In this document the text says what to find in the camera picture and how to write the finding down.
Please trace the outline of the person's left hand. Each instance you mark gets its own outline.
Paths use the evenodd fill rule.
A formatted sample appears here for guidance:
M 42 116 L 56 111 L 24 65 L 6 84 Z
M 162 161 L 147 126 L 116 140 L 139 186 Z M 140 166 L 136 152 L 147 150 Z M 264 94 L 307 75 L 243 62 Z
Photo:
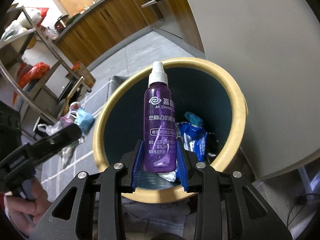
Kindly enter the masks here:
M 35 198 L 33 202 L 8 194 L 4 198 L 7 217 L 25 239 L 29 238 L 35 225 L 52 204 L 48 200 L 47 191 L 36 178 L 32 181 L 31 192 Z

